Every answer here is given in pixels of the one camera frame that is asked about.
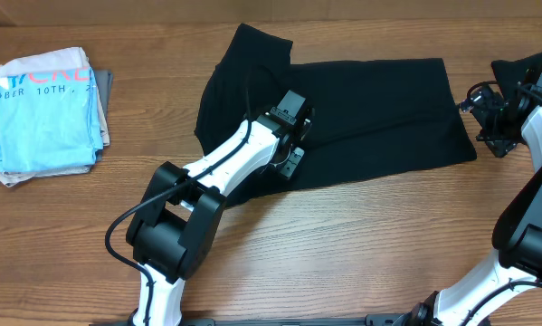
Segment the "black t-shirt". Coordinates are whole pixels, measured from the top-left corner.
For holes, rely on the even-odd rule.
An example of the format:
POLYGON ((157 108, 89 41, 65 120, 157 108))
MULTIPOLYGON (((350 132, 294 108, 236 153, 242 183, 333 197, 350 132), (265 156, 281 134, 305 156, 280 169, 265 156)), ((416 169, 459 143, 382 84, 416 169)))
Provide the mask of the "black t-shirt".
POLYGON ((247 177, 228 203, 473 161, 476 151, 439 58, 294 64, 290 40, 241 24, 205 86, 195 126, 204 153, 295 91, 313 106, 291 179, 247 177))

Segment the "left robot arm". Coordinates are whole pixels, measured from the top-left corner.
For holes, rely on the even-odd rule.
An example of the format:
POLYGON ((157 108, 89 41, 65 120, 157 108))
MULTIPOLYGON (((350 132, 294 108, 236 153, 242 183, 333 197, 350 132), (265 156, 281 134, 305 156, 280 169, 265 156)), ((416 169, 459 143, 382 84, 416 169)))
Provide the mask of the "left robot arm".
POLYGON ((181 323, 185 282, 210 251, 228 196, 256 171, 290 178, 313 115, 304 97, 288 91, 278 105, 247 114, 211 153, 155 171, 126 233, 141 276, 138 308, 128 324, 181 323))

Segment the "light blue folded t-shirt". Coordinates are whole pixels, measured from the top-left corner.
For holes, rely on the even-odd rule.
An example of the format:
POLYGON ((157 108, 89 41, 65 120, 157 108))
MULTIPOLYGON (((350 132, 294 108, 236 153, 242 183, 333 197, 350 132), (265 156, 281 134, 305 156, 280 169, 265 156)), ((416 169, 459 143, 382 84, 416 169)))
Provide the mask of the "light blue folded t-shirt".
POLYGON ((91 68, 0 78, 0 173, 91 166, 103 147, 91 68))

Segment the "beige folded t-shirt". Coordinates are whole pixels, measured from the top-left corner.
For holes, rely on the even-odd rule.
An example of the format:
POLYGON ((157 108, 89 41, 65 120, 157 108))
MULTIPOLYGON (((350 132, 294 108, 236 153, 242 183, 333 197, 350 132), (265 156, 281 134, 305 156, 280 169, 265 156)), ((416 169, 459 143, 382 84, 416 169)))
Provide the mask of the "beige folded t-shirt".
MULTIPOLYGON (((41 72, 55 69, 73 69, 80 67, 90 67, 89 59, 81 47, 70 47, 47 53, 26 56, 13 59, 12 61, 0 65, 0 77, 16 75, 24 72, 41 72)), ((100 96, 98 91, 98 112, 100 117, 100 131, 105 146, 109 145, 109 130, 107 118, 103 119, 100 108, 100 96)), ((30 179, 36 173, 13 174, 12 176, 0 174, 0 183, 6 187, 13 187, 30 179)))

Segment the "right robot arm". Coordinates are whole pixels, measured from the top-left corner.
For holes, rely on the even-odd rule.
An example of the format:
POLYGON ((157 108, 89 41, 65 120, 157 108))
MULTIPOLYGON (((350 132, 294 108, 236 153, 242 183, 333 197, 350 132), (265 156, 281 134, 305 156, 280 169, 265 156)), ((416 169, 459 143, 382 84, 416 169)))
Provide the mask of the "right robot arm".
POLYGON ((528 147, 534 176, 500 215, 489 255, 453 286, 433 292, 396 325, 487 325, 498 308, 542 289, 542 58, 531 58, 517 81, 482 81, 460 108, 480 124, 476 139, 498 158, 528 147))

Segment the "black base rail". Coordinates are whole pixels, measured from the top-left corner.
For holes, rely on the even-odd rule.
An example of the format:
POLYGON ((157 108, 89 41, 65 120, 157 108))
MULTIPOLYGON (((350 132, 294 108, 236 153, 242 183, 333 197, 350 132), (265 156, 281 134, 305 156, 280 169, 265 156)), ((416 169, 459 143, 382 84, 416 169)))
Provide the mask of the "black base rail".
POLYGON ((181 326, 400 326, 406 314, 368 314, 362 318, 323 318, 323 319, 281 319, 216 321, 213 319, 194 319, 181 321, 181 326))

